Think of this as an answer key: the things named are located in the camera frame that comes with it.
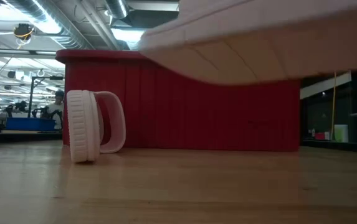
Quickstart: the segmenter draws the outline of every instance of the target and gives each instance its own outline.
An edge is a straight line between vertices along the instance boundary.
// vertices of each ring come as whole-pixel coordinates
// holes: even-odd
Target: ceiling light
[[[22,70],[15,71],[15,78],[17,80],[23,80],[24,72]]]
[[[141,36],[145,30],[122,30],[112,28],[112,32],[118,40],[137,43],[141,40]]]
[[[30,96],[30,93],[0,93],[2,96]],[[55,96],[54,94],[34,93],[33,96]]]
[[[51,51],[37,51],[37,54],[45,54],[45,55],[56,55],[56,52],[51,52]]]
[[[49,89],[49,90],[52,90],[52,91],[58,91],[59,90],[59,88],[54,87],[54,86],[47,86],[46,88]]]
[[[36,103],[43,103],[43,102],[46,102],[47,100],[36,100],[36,99],[33,99],[33,102],[36,102]]]
[[[37,59],[40,62],[46,63],[47,65],[53,67],[53,68],[59,68],[59,69],[65,69],[65,64],[62,64],[55,59]]]
[[[22,81],[24,81],[24,82],[31,82],[31,78],[28,77],[27,75],[24,75]]]
[[[36,83],[39,83],[40,82],[40,80],[38,80],[38,79],[36,79],[36,80],[34,80]],[[49,83],[47,83],[47,82],[44,82],[44,81],[42,81],[41,83],[39,83],[39,84],[43,84],[43,85],[49,85]]]

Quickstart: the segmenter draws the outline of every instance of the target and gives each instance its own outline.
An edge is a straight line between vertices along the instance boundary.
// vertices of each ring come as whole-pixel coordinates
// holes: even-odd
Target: red box
[[[325,133],[315,133],[316,140],[325,140]]]
[[[138,52],[60,50],[57,60],[66,64],[66,92],[110,91],[120,98],[125,147],[298,150],[298,80],[210,85],[160,67]],[[64,144],[69,144],[66,109],[64,127]],[[107,127],[105,136],[103,142],[110,136]]]

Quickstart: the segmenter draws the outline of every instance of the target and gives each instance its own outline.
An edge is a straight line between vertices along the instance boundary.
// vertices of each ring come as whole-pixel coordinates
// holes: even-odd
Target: ceiling pipe
[[[113,44],[113,42],[105,35],[105,33],[102,30],[100,30],[100,26],[98,26],[98,24],[95,23],[94,19],[92,19],[91,15],[84,8],[81,0],[75,0],[75,3],[77,5],[77,7],[83,12],[84,16],[90,22],[92,27],[97,31],[97,33],[102,38],[102,40],[105,41],[105,43],[108,45],[109,49],[115,50],[116,47]]]
[[[72,24],[69,18],[50,0],[2,0],[9,7],[28,17],[39,30],[47,34],[65,49],[94,49],[90,42]]]
[[[126,0],[104,0],[104,1],[106,3],[107,9],[110,12],[110,15],[114,19],[123,19],[128,15],[130,11]]]
[[[0,35],[14,35],[14,33],[9,30],[0,30]],[[69,35],[60,35],[60,34],[44,34],[44,33],[39,34],[36,31],[34,31],[31,35],[35,37],[70,37]]]
[[[109,40],[113,43],[114,50],[120,50],[120,46],[115,38],[115,36],[112,33],[112,30],[110,30],[109,27],[107,27],[104,23],[101,17],[98,15],[98,13],[95,11],[93,5],[88,1],[88,0],[82,0],[83,5],[85,6],[86,10],[95,18],[95,20],[98,22],[98,25],[101,27],[101,29],[105,32],[106,36],[109,38]]]

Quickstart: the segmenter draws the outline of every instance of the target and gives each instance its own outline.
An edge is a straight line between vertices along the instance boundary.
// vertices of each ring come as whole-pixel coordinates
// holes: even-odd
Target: ceiling
[[[5,2],[23,2],[40,3],[52,1],[56,11],[51,14],[51,19],[57,14],[58,18],[66,18],[66,21],[60,19],[56,23],[62,23],[65,31],[58,34],[50,34],[45,32],[49,27],[43,28],[40,24],[33,22],[33,18],[27,14],[20,13],[13,9],[11,5]],[[64,65],[52,59],[57,50],[69,48],[66,45],[60,44],[58,38],[71,37],[71,33],[76,34],[77,38],[74,41],[85,43],[86,47],[82,45],[73,46],[72,48],[81,49],[102,49],[113,50],[116,46],[120,50],[136,50],[137,43],[141,34],[150,28],[161,25],[165,22],[171,21],[178,16],[178,0],[127,0],[128,15],[124,18],[111,19],[111,12],[108,10],[113,5],[107,8],[106,1],[121,2],[122,0],[84,0],[93,7],[93,10],[98,15],[98,18],[91,14],[88,7],[83,4],[82,0],[0,0],[0,49],[17,49],[21,50],[36,50],[36,51],[51,51],[49,57],[40,57],[28,54],[14,54],[8,50],[0,54],[0,110],[10,104],[12,101],[28,101],[31,90],[31,77],[44,75],[50,77],[51,75],[64,75]],[[78,6],[78,2],[91,14],[89,19],[94,22],[91,23],[88,17],[85,16],[82,7]],[[18,24],[30,24],[35,27],[32,36],[29,40],[20,40],[14,35],[14,29]],[[107,30],[111,31],[112,38],[102,38],[99,30],[103,36],[107,35]],[[16,72],[15,78],[8,78],[9,72]],[[64,89],[64,82],[59,80],[43,80],[34,88],[33,104],[36,106],[45,106],[52,102],[52,96],[57,89]]]

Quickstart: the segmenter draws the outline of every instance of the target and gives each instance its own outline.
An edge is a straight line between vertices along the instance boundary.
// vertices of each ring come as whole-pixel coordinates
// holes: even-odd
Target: person
[[[62,90],[58,90],[55,93],[55,103],[48,105],[48,113],[51,114],[54,111],[64,112],[64,96],[65,93]],[[52,119],[55,121],[55,129],[62,129],[61,118],[58,114],[54,114]]]

